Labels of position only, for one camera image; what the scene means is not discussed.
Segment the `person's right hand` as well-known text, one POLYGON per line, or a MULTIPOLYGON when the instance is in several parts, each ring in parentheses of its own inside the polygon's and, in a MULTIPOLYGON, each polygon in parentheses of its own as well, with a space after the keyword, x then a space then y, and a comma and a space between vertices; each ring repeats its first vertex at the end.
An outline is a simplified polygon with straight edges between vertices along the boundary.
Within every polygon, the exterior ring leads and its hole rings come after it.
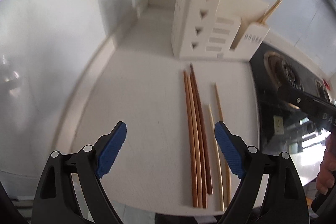
POLYGON ((335 178, 333 172, 335 171, 335 136, 330 134, 326 139, 326 149, 323 154, 323 161, 319 167, 319 173, 316 180, 317 190, 326 195, 327 191, 334 186, 335 178))

